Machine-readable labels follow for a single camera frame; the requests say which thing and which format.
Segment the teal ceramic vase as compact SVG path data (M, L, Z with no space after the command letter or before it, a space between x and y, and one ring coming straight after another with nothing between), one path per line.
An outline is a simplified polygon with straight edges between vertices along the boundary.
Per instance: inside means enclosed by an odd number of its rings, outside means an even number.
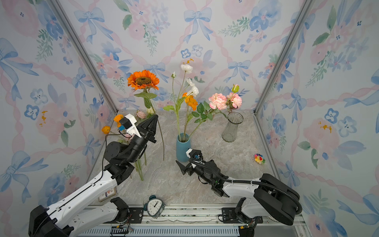
M188 161L186 152L191 148L191 141L188 134L180 133L176 141L176 159L179 162L185 163Z

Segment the orange sunflower stem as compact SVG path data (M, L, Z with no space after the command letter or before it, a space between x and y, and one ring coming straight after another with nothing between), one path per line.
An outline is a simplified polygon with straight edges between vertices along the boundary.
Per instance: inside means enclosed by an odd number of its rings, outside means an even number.
M127 79L127 86L132 89L134 96L143 99L144 106L147 111L147 119L156 114L153 100L158 97L156 91L159 78L148 70L138 71L131 74Z

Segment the orange poppy flower stem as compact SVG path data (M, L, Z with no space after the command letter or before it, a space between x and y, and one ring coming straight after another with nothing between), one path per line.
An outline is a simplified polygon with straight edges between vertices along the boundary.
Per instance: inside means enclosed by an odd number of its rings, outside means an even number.
M194 94L192 92L185 92L182 96L184 98L184 102L186 106L186 119L183 135L181 135L181 142L186 142L188 139L186 138L187 134L187 126L189 121L191 120L191 113L196 111L198 102L194 98Z

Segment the white flower stem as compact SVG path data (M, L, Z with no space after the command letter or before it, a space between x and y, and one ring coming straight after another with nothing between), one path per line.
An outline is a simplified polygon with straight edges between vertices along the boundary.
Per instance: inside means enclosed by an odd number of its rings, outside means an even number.
M178 135L180 135L181 129L180 129L180 109L182 106L184 106L185 112L186 112L186 104L184 102L184 98L182 97L185 92L192 92L194 94L194 98L196 98L199 94L199 90L197 86L194 84L192 79L188 78L187 75L192 73L193 71L193 66L191 66L189 63L185 64L183 63L180 66L181 70L184 72L183 80L180 83L180 89L177 93L174 91L174 83L172 83L172 94L176 95L177 97L174 99L174 105L167 105L163 109L165 111L174 111L176 115L176 120L177 120L177 130L178 130ZM176 74L173 73L171 75L171 78L173 82L175 81Z

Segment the pink carnation flower stem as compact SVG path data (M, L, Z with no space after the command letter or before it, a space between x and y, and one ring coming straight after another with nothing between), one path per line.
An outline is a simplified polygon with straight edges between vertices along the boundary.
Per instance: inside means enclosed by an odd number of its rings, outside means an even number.
M195 112L191 113L191 118L194 118L194 123L197 124L197 130L203 123L212 121L217 114L227 117L225 112L231 113L242 106L242 98L239 95L240 87L234 84L228 95L222 93L214 93L207 101L198 102L198 107Z

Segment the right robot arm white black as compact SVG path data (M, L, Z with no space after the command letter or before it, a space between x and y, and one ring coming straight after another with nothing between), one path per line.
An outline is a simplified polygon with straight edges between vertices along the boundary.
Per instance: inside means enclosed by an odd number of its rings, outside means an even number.
M187 165L176 161L176 164L183 175L196 174L217 196L240 198L233 210L222 214L224 222L248 224L259 217L270 216L291 226L295 216L303 211L299 194L268 173L259 179L241 180L223 175L213 160L189 161Z

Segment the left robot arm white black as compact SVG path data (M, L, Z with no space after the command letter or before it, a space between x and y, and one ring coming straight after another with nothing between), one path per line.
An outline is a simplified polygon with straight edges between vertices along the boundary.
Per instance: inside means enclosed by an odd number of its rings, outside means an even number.
M129 206L120 197L90 211L84 209L129 178L135 169L133 163L142 157L148 142L156 143L158 121L158 115L141 123L137 123L132 114L123 117L119 122L132 136L130 143L113 141L107 144L103 158L108 164L97 176L62 200L48 207L34 208L30 213L29 236L76 237L103 223L129 221Z

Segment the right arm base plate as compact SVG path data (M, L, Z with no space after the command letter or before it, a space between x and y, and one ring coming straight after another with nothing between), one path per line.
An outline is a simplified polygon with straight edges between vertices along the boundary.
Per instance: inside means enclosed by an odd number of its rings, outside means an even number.
M243 224L243 225L253 225L255 223L262 224L262 217L247 217L242 212L237 212L235 207L223 207L221 208L221 214L219 215L219 220L225 224Z

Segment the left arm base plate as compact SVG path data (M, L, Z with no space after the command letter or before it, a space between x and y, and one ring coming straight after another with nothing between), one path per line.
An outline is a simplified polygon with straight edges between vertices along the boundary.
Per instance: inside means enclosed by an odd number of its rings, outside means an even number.
M122 210L121 214L116 216L115 220L105 222L105 224L141 224L144 216L144 209L142 207L129 207L128 210Z

